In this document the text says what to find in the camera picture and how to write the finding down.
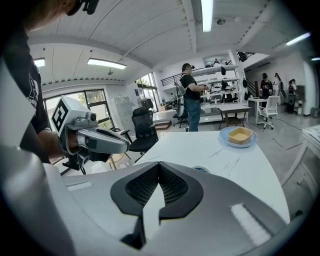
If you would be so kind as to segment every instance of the white panel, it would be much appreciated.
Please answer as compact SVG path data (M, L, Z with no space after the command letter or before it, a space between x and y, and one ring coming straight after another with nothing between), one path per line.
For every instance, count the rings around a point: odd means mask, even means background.
M83 51L82 47L64 45L54 47L53 53L53 79L56 83L62 80L72 80L78 59Z
M150 39L156 35L163 32L169 31L176 28L179 25L186 24L186 14L182 9L175 9L173 11L167 12L161 16L158 16L151 21L145 23L144 25L137 28L134 33L127 36L118 46L121 49L130 50L134 46ZM175 37L175 41L185 40L185 38Z
M237 44L241 37L249 29L248 23L235 23L227 21L224 25L213 24L211 32L203 32L202 24L195 27L197 37L197 48L207 48L210 46L223 46L227 44Z
M177 2L172 0L123 0L103 19L92 39L117 44L134 29L175 7Z
M54 81L52 66L53 51L53 47L42 47L41 45L30 47L30 54L34 59L45 59L45 66L39 68L42 85L52 83Z
M74 36L88 39L99 22L117 2L119 0L100 0L92 15L79 10L73 16L64 16L60 21L57 36Z
M191 48L188 27L184 26L149 40L133 50L132 54L145 56L148 62L158 63L168 57L189 51Z

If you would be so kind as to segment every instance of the floor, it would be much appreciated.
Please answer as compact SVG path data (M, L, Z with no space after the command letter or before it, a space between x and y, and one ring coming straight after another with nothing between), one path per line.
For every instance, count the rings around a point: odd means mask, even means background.
M290 169L293 161L295 160L303 142L302 129L320 124L319 118L297 116L296 114L280 113L279 116L272 119L274 130L270 127L263 129L262 125L259 127L255 124L255 118L249 117L248 122L245 122L245 127L256 132L258 140L257 144L269 160L271 166L274 169L279 181L284 177L286 172ZM178 125L175 127L171 126L165 131L158 131L158 137L161 140L166 132L184 132L186 125L183 124L181 128ZM219 123L211 122L199 124L199 131L219 131ZM141 155L137 152L127 152L128 156L114 155L114 161L117 169L126 168L135 163ZM312 157L311 154L305 154L307 161L310 163L318 164L316 157ZM85 165L87 173L100 173L112 170L110 165L111 162L107 163L88 162ZM80 171L71 170L66 176L71 175L82 175ZM303 173L302 170L298 170L291 177L291 179L283 187L283 191L287 200L290 218L291 220L296 216L298 210L306 213L313 205L313 198L311 192L305 182L301 185L297 184L297 181L301 179Z

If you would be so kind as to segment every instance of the window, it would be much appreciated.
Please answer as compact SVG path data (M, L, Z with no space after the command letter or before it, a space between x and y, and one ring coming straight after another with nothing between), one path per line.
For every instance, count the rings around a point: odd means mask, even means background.
M155 85L154 74L150 73L135 81L139 88L142 88L139 95L147 99L151 99L153 103L153 112L158 111L157 105L160 104L157 87Z
M98 125L105 129L111 129L114 127L114 123L110 116L108 104L105 97L104 90L85 90L70 94L65 94L65 96L70 97L79 101L86 108L91 110L96 114L96 119ZM61 96L56 96L53 98L48 98L44 100L44 108L47 112L49 123L52 131L55 131L55 128L52 124L51 118L55 111L55 108L60 100Z

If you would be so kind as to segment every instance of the ceiling beam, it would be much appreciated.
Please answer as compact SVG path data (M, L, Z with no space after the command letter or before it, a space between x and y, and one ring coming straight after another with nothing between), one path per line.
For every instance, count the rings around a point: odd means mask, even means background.
M97 42L93 40L87 40L85 38L70 37L70 36L41 36L41 37L30 37L28 40L29 46L34 45L59 45L59 44L68 44L68 45L77 45L82 47L89 47L98 50L103 50L123 56L125 54L121 49L107 45L102 42ZM125 57L132 61L138 62L141 65L151 69L153 65L144 59L141 59L133 54L126 54Z
M192 8L191 0L182 0L182 4L184 6L186 19L188 21L192 50L195 53L197 53L197 37L196 37L196 25L195 25L196 21L195 21L194 10Z
M271 0L266 5L260 16L253 23L251 28L241 39L237 48L241 49L242 47L244 47L266 25L266 23L268 23L273 18L273 16L276 13L276 10L277 5L274 0Z

